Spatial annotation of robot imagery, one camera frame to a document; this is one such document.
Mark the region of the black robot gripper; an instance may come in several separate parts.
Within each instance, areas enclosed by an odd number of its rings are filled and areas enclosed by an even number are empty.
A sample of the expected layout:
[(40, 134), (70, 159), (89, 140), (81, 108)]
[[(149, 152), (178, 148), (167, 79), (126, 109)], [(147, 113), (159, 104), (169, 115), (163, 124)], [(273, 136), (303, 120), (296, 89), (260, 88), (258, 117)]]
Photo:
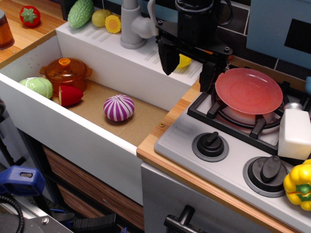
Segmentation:
[(228, 58), (232, 49), (218, 38), (218, 26), (229, 24), (233, 19), (230, 1), (229, 15), (221, 21), (222, 3), (219, 0), (176, 0), (177, 22), (158, 21), (158, 53), (162, 69), (170, 75), (179, 65), (179, 54), (201, 64), (200, 92), (209, 90), (220, 74), (228, 70)]

